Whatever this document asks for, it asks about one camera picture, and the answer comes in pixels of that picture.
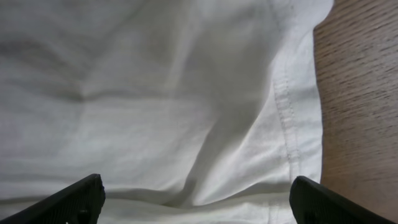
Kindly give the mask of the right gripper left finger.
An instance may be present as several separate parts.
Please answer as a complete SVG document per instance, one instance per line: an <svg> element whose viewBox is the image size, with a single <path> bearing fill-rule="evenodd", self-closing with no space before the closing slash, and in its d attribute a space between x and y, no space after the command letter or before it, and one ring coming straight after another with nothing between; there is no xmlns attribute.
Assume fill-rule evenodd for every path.
<svg viewBox="0 0 398 224"><path fill-rule="evenodd" d="M96 224L105 200L101 176L91 174L1 224Z"/></svg>

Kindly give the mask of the white t-shirt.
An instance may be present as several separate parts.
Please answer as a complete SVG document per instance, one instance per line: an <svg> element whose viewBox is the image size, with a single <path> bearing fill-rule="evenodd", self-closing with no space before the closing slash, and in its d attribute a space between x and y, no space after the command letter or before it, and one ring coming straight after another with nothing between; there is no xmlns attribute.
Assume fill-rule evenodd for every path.
<svg viewBox="0 0 398 224"><path fill-rule="evenodd" d="M1 217L92 173L100 223L294 223L332 1L2 1Z"/></svg>

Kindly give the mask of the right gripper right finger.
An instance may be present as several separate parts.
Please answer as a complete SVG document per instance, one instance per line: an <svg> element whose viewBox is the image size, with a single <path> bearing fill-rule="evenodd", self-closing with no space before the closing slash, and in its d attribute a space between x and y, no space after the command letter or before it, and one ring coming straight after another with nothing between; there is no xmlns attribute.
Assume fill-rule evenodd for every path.
<svg viewBox="0 0 398 224"><path fill-rule="evenodd" d="M395 224L305 176L294 180L289 203L298 224Z"/></svg>

